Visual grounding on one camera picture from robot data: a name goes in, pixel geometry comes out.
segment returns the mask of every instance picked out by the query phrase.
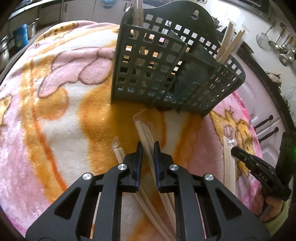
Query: blue container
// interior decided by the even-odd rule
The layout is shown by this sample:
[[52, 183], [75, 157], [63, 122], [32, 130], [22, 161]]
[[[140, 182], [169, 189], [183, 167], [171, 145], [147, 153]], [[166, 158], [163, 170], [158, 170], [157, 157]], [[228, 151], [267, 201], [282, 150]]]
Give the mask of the blue container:
[[13, 31], [13, 37], [15, 41], [15, 48], [21, 50], [28, 44], [28, 35], [27, 35], [27, 24]]

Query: metal screw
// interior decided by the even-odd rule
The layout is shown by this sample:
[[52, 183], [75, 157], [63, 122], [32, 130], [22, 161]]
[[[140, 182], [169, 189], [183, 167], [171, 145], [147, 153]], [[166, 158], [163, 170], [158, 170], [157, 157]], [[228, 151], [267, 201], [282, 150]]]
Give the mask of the metal screw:
[[172, 164], [172, 165], [170, 165], [170, 169], [171, 169], [172, 171], [176, 171], [176, 170], [179, 169], [179, 166], [176, 165], [176, 164]]
[[123, 163], [118, 165], [118, 169], [121, 170], [121, 171], [127, 169], [127, 167], [128, 167], [128, 166], [125, 165], [125, 164], [123, 164]]
[[82, 176], [82, 178], [84, 180], [89, 180], [89, 179], [91, 179], [91, 174], [90, 173], [84, 173], [83, 176]]
[[208, 181], [212, 181], [214, 179], [214, 176], [212, 174], [206, 174], [205, 179]]

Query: white cabinet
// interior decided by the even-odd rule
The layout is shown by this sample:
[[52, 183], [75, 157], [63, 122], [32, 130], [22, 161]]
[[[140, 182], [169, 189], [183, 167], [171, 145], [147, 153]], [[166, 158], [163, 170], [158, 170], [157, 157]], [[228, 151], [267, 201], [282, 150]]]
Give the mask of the white cabinet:
[[251, 116], [252, 125], [256, 126], [270, 115], [273, 116], [272, 120], [269, 120], [256, 129], [256, 133], [260, 133], [280, 118], [279, 113], [265, 87], [253, 71], [237, 55], [234, 57], [241, 64], [246, 73], [246, 80], [242, 86], [237, 89], [237, 92], [246, 105]]
[[281, 136], [285, 131], [284, 125], [281, 119], [274, 122], [265, 130], [257, 134], [258, 139], [262, 139], [267, 134], [271, 133], [278, 128], [278, 131], [275, 132], [272, 136], [268, 137], [266, 140], [261, 141], [260, 146], [262, 150], [263, 160], [275, 167], [277, 159], [279, 157], [279, 147], [281, 145]]
[[64, 2], [63, 22], [88, 20], [92, 21], [96, 0], [73, 0]]
[[96, 1], [93, 21], [97, 23], [120, 24], [124, 11], [131, 6], [131, 1], [116, 0], [111, 8], [104, 8], [102, 0]]
[[61, 3], [41, 8], [40, 24], [48, 25], [60, 21]]

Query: stove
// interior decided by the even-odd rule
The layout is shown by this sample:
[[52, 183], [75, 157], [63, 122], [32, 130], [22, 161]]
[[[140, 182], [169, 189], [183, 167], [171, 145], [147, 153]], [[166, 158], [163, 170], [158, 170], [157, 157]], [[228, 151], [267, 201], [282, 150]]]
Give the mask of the stove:
[[241, 6], [261, 18], [269, 21], [271, 4], [269, 0], [224, 0]]

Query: sleeve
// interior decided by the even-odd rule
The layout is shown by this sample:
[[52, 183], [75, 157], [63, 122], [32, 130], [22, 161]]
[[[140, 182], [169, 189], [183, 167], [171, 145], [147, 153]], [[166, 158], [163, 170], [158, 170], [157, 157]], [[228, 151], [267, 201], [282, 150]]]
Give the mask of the sleeve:
[[279, 228], [283, 225], [283, 223], [287, 219], [288, 210], [289, 210], [289, 203], [284, 202], [282, 212], [279, 214], [279, 216], [270, 222], [264, 223], [268, 231], [270, 232], [271, 236], [273, 236], [279, 230]]

